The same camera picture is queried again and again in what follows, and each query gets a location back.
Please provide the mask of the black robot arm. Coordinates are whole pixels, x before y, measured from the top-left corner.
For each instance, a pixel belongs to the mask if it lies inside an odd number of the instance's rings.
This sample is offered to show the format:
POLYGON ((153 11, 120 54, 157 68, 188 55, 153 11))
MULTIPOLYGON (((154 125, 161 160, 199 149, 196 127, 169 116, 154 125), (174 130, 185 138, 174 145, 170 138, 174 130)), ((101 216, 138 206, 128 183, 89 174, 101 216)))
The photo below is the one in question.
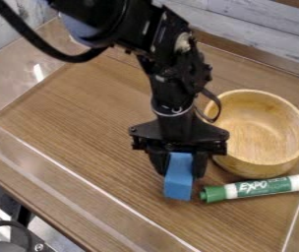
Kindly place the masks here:
POLYGON ((69 55, 34 32, 5 0, 0 16, 42 53, 69 63, 84 63, 108 48, 120 46, 136 56, 150 85, 153 121, 128 128, 132 148, 146 153, 156 172, 165 176, 174 153, 191 155, 191 177, 200 178, 211 156, 227 154, 229 133, 217 128, 216 116, 195 105, 204 95, 219 97, 205 88, 212 67, 204 61, 188 21, 153 0, 39 0, 58 14, 74 40, 89 50, 69 55))

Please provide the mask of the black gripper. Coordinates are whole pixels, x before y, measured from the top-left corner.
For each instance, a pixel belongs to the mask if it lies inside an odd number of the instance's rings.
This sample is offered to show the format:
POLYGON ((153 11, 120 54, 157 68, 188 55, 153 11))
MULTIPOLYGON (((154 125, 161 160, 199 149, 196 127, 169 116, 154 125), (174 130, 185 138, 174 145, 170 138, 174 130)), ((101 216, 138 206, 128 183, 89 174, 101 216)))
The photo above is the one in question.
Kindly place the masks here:
POLYGON ((225 130, 205 123, 196 115, 195 108, 180 108, 177 111, 166 107, 152 107, 156 119, 130 126, 128 134, 132 148, 146 152, 149 161, 160 175, 166 174, 169 152, 195 153, 192 155, 192 176, 204 176, 208 153, 227 154, 225 130))

